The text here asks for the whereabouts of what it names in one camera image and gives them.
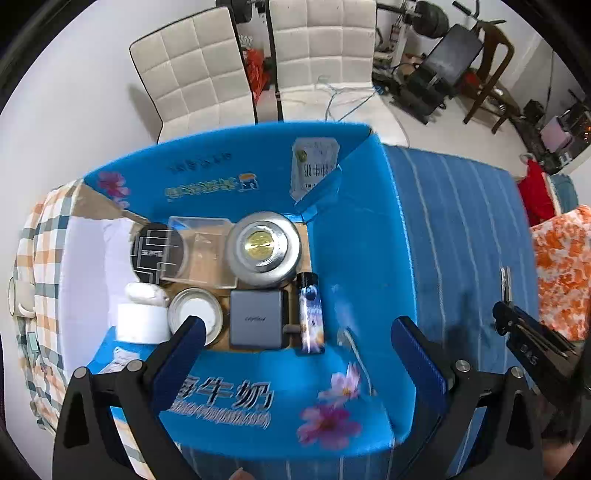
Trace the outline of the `white earbuds case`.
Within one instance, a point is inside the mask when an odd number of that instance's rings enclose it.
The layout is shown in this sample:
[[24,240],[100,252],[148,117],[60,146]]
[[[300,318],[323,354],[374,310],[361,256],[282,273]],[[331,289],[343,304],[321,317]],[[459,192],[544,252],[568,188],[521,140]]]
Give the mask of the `white earbuds case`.
[[167,307],[169,296],[158,285],[142,282],[128,283],[124,288],[127,298],[136,304]]

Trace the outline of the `clear plastic display box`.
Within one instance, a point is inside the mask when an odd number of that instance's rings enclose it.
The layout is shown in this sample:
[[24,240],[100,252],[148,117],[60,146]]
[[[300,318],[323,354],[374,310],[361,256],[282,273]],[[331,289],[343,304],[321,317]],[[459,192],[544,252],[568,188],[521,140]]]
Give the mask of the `clear plastic display box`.
[[233,289],[235,274],[224,248],[232,223],[224,218],[172,216],[168,220],[161,278],[214,290]]

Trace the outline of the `silver metal tin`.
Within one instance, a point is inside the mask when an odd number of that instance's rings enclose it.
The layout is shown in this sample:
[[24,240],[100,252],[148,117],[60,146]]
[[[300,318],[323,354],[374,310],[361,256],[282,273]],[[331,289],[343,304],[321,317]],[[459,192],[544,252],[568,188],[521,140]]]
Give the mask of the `silver metal tin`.
[[263,289],[280,286],[297,273],[301,237],[286,216],[257,212],[230,228],[224,258],[238,281]]

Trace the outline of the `orange floral fabric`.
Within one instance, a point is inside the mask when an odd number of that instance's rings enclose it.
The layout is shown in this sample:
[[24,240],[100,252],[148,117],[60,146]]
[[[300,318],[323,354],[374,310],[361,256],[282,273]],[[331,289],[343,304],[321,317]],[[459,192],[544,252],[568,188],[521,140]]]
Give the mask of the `orange floral fabric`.
[[530,232],[539,320],[570,341],[583,341],[590,328],[590,207],[581,205]]

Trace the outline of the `blue striped tablecloth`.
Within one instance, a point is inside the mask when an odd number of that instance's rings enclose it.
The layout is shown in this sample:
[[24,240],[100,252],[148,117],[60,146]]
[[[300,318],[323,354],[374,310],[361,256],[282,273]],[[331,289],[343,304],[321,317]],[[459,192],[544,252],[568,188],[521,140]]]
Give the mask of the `blue striped tablecloth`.
[[[506,373],[517,359],[494,328],[502,266],[511,268],[517,305],[532,314],[539,307],[532,238],[514,179],[506,171],[455,156],[394,147],[387,153],[416,294],[415,314],[401,316],[411,318],[427,339],[441,346],[450,362],[465,360],[480,372]],[[249,460],[184,446],[182,454],[203,479],[226,479],[238,469],[257,479],[404,479],[403,471],[437,421],[415,390],[408,436],[377,453]],[[476,410],[469,438],[462,441],[447,477],[464,467],[484,413],[483,408]]]

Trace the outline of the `round tin white lid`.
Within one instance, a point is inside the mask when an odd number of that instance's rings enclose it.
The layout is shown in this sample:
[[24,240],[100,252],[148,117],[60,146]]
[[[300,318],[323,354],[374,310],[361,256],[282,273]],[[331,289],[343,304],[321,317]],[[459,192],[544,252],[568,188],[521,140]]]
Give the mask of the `round tin white lid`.
[[221,304],[207,290],[188,288],[179,292],[168,306],[167,320],[170,331],[175,333],[190,316],[204,322],[205,346],[214,344],[223,327]]

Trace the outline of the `white ceramic mug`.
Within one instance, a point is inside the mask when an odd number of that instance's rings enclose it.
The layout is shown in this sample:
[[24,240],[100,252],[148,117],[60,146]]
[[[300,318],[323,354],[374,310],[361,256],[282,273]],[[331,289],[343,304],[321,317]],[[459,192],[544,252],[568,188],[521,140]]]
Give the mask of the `white ceramic mug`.
[[8,309],[13,317],[34,318],[35,286],[11,277],[8,284]]

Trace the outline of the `blue denim garment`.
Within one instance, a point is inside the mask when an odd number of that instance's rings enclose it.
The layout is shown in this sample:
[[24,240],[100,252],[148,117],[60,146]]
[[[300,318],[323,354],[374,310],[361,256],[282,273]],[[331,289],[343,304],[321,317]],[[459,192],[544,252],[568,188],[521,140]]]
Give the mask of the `blue denim garment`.
[[579,199],[575,185],[570,176],[556,174],[550,177],[558,200],[557,214],[570,212],[579,206]]

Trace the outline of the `small blue labelled bottle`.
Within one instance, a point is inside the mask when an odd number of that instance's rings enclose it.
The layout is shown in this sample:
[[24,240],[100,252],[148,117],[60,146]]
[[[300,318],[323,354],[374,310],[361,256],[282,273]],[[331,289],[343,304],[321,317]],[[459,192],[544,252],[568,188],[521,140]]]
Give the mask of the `small blue labelled bottle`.
[[298,273],[295,283],[298,320],[301,327],[301,351],[307,355],[322,354],[325,352],[325,331],[318,275],[314,272]]

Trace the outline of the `black round patterned tin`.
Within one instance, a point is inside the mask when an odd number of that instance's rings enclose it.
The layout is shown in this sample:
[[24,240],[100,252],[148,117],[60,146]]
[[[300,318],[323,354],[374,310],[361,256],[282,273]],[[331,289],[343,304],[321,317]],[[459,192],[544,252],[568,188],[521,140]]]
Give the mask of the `black round patterned tin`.
[[170,284],[184,261],[185,242],[179,232],[163,223],[144,225],[134,236],[130,249],[131,267],[142,283]]

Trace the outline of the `pink suitcase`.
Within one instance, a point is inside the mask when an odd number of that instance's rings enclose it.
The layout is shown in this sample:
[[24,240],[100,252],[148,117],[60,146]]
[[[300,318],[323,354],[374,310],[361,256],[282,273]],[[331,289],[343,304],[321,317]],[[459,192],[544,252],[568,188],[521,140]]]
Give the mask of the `pink suitcase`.
[[572,134],[565,129],[561,120],[554,116],[540,131],[541,140],[550,153],[566,147],[572,140]]

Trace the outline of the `brown wooden chair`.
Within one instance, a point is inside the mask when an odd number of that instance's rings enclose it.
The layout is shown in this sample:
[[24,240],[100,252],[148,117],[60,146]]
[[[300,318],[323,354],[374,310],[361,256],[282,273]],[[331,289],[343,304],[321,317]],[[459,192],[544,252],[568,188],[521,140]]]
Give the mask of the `brown wooden chair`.
[[491,129],[495,135],[511,117],[518,116],[520,108],[509,91],[500,84],[503,73],[511,63],[515,47],[499,28],[504,20],[477,20],[472,32],[477,38],[483,33],[482,60],[477,70],[469,69],[464,77],[462,94],[473,100],[463,122],[468,124],[478,110],[498,117]]

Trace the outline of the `black barbell weight plate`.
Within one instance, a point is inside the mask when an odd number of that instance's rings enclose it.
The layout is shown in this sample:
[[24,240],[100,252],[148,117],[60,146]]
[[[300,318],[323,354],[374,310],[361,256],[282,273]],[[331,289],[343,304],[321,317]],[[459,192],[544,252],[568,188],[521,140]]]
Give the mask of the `black barbell weight plate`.
[[439,6],[427,1],[418,1],[414,13],[412,26],[417,34],[437,39],[449,31],[449,18]]

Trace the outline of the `white padded chair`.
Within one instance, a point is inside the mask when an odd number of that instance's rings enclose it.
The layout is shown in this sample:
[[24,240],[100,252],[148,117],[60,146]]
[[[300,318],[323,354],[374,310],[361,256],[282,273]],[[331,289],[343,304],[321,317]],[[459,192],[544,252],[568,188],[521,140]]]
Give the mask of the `white padded chair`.
[[372,81],[375,1],[269,1],[266,22],[280,120],[363,123],[409,145]]
[[218,6],[134,41],[129,54],[161,121],[157,141],[257,122],[231,9]]

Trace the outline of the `right white padded chair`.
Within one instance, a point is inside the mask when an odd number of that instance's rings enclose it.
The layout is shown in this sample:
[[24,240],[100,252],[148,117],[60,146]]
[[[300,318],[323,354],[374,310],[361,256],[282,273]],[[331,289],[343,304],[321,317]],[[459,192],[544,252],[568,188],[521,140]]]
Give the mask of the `right white padded chair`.
[[269,1],[266,22],[280,120],[363,123],[409,145],[372,81],[375,1]]

